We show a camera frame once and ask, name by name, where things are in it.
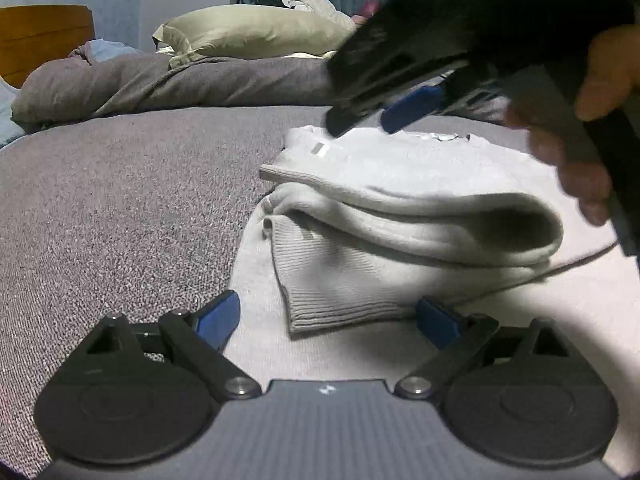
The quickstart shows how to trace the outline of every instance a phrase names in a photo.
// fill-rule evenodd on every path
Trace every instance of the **pink object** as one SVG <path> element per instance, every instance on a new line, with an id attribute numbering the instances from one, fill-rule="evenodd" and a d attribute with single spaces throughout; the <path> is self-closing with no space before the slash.
<path id="1" fill-rule="evenodd" d="M 364 2 L 363 6 L 358 9 L 358 12 L 356 12 L 356 14 L 359 16 L 364 16 L 365 18 L 370 18 L 380 10 L 380 7 L 381 5 L 379 1 L 367 0 L 366 2 Z"/>

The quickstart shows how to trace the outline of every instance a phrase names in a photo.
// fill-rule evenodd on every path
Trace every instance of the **white logo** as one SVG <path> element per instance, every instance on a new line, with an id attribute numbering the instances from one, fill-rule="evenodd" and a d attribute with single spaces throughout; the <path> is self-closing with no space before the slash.
<path id="1" fill-rule="evenodd" d="M 323 395 L 331 395 L 338 391 L 338 388 L 335 386 L 331 386 L 330 384 L 325 384 L 324 386 L 320 386 L 318 391 Z"/>

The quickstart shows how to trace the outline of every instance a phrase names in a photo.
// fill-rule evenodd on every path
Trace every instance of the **finger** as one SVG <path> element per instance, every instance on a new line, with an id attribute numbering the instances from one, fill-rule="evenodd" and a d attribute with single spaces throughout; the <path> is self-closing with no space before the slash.
<path id="1" fill-rule="evenodd" d="M 531 122 L 516 108 L 509 106 L 504 113 L 504 125 L 508 128 L 521 129 L 528 128 Z"/>
<path id="2" fill-rule="evenodd" d="M 609 208 L 605 202 L 580 202 L 580 211 L 596 227 L 603 226 L 609 219 Z"/>
<path id="3" fill-rule="evenodd" d="M 545 164 L 560 166 L 564 162 L 562 140 L 536 126 L 529 130 L 529 150 L 531 155 Z"/>
<path id="4" fill-rule="evenodd" d="M 625 25 L 596 36 L 589 49 L 587 77 L 578 92 L 575 112 L 593 121 L 618 108 L 640 84 L 640 27 Z"/>
<path id="5" fill-rule="evenodd" d="M 611 193 L 611 178 L 601 164 L 572 162 L 558 168 L 564 191 L 584 202 L 599 202 Z"/>

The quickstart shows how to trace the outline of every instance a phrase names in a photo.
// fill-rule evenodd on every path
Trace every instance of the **textured gray fabric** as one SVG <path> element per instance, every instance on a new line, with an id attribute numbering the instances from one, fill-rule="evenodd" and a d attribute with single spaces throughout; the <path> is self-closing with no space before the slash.
<path id="1" fill-rule="evenodd" d="M 328 88 L 322 59 L 209 57 L 169 69 L 164 54 L 93 65 L 77 55 L 34 70 L 12 109 L 23 123 L 68 123 L 187 106 L 326 105 Z"/>
<path id="2" fill-rule="evenodd" d="M 268 185 L 258 167 L 324 108 L 188 108 L 99 118 L 0 153 L 0 460 L 47 457 L 37 393 L 108 311 L 151 320 L 222 290 Z"/>

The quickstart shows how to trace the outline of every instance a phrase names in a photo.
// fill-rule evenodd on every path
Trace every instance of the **wooden headboard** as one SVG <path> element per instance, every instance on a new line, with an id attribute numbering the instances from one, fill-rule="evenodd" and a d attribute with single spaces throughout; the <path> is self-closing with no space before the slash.
<path id="1" fill-rule="evenodd" d="M 95 39 L 94 17 L 84 6 L 0 7 L 0 23 L 0 75 L 16 88 L 44 62 Z"/>

